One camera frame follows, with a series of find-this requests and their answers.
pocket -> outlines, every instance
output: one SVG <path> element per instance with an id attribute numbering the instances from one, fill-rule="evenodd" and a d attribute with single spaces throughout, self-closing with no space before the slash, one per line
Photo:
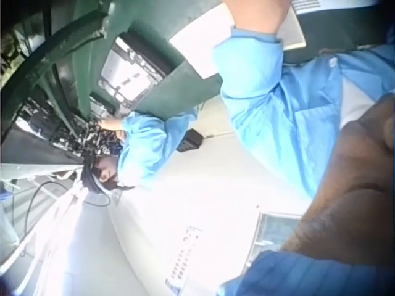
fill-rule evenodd
<path id="1" fill-rule="evenodd" d="M 295 112 L 302 161 L 313 193 L 318 188 L 336 142 L 339 116 L 333 104 Z"/>

white paper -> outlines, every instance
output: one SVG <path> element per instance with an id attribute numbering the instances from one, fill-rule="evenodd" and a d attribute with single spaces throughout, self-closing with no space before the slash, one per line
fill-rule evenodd
<path id="1" fill-rule="evenodd" d="M 221 4 L 184 27 L 170 39 L 170 43 L 205 79 L 218 73 L 212 60 L 212 50 L 230 37 L 230 28 L 233 25 L 233 17 L 228 7 Z M 289 10 L 277 36 L 283 40 L 285 50 L 306 46 L 303 32 L 292 9 Z"/>
<path id="2" fill-rule="evenodd" d="M 380 0 L 292 0 L 296 14 L 306 14 L 320 10 L 368 7 Z"/>

hand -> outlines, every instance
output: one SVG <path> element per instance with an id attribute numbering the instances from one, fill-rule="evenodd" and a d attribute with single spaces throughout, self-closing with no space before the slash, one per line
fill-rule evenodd
<path id="1" fill-rule="evenodd" d="M 235 27 L 275 34 L 289 11 L 291 0 L 223 0 L 235 21 Z"/>
<path id="2" fill-rule="evenodd" d="M 126 140 L 126 132 L 125 131 L 118 129 L 117 131 L 115 131 L 115 135 L 118 139 L 121 140 L 121 142 L 125 142 L 125 140 Z"/>
<path id="3" fill-rule="evenodd" d="M 104 130 L 117 131 L 122 129 L 122 120 L 118 118 L 103 119 L 98 124 Z"/>

shirt cuff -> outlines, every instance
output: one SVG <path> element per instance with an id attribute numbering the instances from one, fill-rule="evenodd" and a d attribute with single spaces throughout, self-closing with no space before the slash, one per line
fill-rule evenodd
<path id="1" fill-rule="evenodd" d="M 265 34 L 244 29 L 237 29 L 234 27 L 231 29 L 231 35 L 232 37 L 255 38 L 268 43 L 278 42 L 276 34 Z"/>

person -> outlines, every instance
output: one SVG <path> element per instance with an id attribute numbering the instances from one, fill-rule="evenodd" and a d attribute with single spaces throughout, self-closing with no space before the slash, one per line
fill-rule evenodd
<path id="1" fill-rule="evenodd" d="M 394 295 L 394 101 L 348 123 L 309 209 L 217 296 Z"/>
<path id="2" fill-rule="evenodd" d="M 386 44 L 283 65 L 276 33 L 290 0 L 223 0 L 235 27 L 213 50 L 221 95 L 242 144 L 275 175 L 313 197 L 342 127 L 394 89 Z"/>
<path id="3" fill-rule="evenodd" d="M 124 119 L 101 120 L 100 127 L 115 131 L 123 142 L 123 149 L 119 157 L 85 157 L 81 172 L 84 187 L 95 193 L 106 193 L 113 189 L 132 189 L 150 179 L 176 150 L 197 115 L 197 109 L 191 109 L 162 121 L 132 112 Z"/>

